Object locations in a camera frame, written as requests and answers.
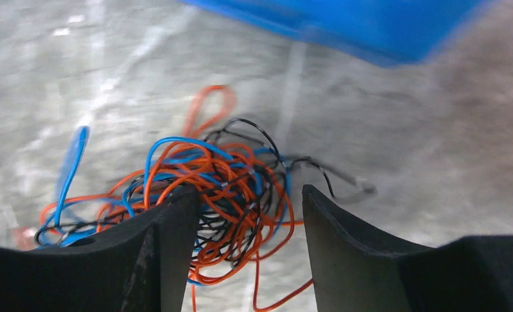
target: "black plastic part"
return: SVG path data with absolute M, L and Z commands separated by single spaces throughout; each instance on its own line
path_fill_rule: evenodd
M 0 312 L 181 311 L 199 199 L 171 198 L 66 248 L 0 248 Z
M 381 231 L 306 185 L 319 312 L 513 311 L 513 236 L 429 248 Z

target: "wire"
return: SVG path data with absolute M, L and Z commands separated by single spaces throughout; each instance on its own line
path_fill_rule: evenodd
M 221 110 L 194 128 L 206 98 L 216 91 L 224 96 Z M 87 140 L 87 135 L 84 136 L 84 140 L 80 139 L 83 145 L 78 145 L 77 157 L 63 184 L 59 200 L 40 213 L 41 228 L 36 233 L 35 241 L 41 246 L 68 246 L 78 239 L 133 218 L 167 198 L 177 200 L 181 195 L 174 195 L 176 190 L 193 185 L 202 203 L 198 211 L 198 232 L 188 276 L 193 311 L 196 311 L 195 286 L 221 283 L 249 263 L 256 264 L 255 311 L 271 311 L 307 289 L 313 283 L 312 279 L 275 304 L 266 308 L 258 308 L 256 304 L 260 262 L 285 246 L 293 236 L 295 227 L 303 224 L 295 220 L 290 200 L 291 174 L 299 163 L 316 167 L 322 171 L 332 197 L 335 194 L 327 172 L 365 190 L 368 185 L 310 157 L 282 155 L 268 133 L 247 119 L 232 119 L 221 129 L 199 139 L 204 131 L 225 118 L 234 107 L 235 95 L 227 86 L 202 89 L 191 103 L 182 136 L 158 140 L 149 149 L 143 169 L 124 177 L 105 194 L 66 198 Z M 232 130 L 236 125 L 250 126 L 263 138 Z M 154 159 L 161 146 L 164 146 L 164 150 Z M 62 214 L 73 205 L 94 200 L 103 204 L 93 221 L 82 220 L 72 213 Z M 62 215 L 72 218 L 74 222 L 61 223 Z M 270 243 L 280 228 L 288 229 L 286 236 L 261 255 L 261 247 Z M 223 262 L 230 264 L 229 272 L 221 276 L 204 274 L 206 268 Z

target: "cable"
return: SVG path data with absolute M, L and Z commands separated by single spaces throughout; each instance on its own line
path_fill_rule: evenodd
M 194 129 L 205 99 L 216 91 L 224 96 L 221 110 Z M 143 169 L 124 177 L 105 194 L 66 198 L 87 140 L 85 136 L 84 140 L 80 140 L 83 145 L 78 145 L 76 161 L 62 186 L 59 200 L 40 213 L 41 228 L 36 233 L 35 241 L 41 246 L 68 246 L 78 239 L 133 218 L 167 198 L 174 201 L 186 196 L 174 194 L 185 185 L 193 185 L 202 203 L 198 211 L 198 232 L 188 276 L 193 311 L 196 311 L 195 286 L 221 283 L 251 262 L 256 264 L 255 311 L 271 311 L 307 289 L 312 280 L 269 307 L 258 308 L 256 305 L 260 261 L 274 255 L 287 244 L 295 227 L 303 223 L 295 220 L 290 200 L 291 174 L 296 165 L 308 163 L 321 170 L 332 197 L 335 194 L 327 172 L 364 190 L 369 190 L 366 188 L 368 185 L 310 157 L 282 155 L 268 133 L 247 119 L 232 119 L 221 129 L 199 139 L 207 128 L 227 116 L 234 106 L 235 95 L 228 87 L 204 88 L 191 103 L 182 136 L 158 140 L 149 149 Z M 234 131 L 236 125 L 248 125 L 263 138 Z M 154 159 L 153 155 L 161 146 L 164 146 L 163 152 Z M 74 214 L 62 214 L 73 205 L 93 200 L 103 202 L 93 221 L 82 220 Z M 73 222 L 61 223 L 62 215 L 72 218 Z M 288 229 L 286 236 L 269 252 L 261 255 L 261 247 L 268 244 L 280 228 Z M 217 277 L 204 274 L 206 268 L 222 262 L 230 264 L 229 272 Z

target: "gray surface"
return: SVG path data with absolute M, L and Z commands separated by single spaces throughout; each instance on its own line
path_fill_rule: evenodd
M 77 125 L 92 136 L 70 194 L 103 192 L 219 83 L 285 152 L 376 183 L 377 198 L 347 207 L 372 224 L 432 246 L 513 233 L 513 0 L 452 41 L 428 64 L 384 70 L 172 0 L 0 1 L 0 245 L 52 201 Z M 202 289 L 199 311 L 249 311 L 253 275 Z M 300 228 L 263 263 L 259 305 L 309 276 Z M 313 291 L 278 311 L 315 311 Z

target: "blue container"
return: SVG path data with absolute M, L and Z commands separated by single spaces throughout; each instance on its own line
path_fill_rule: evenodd
M 379 65 L 423 59 L 486 0 L 184 0 Z

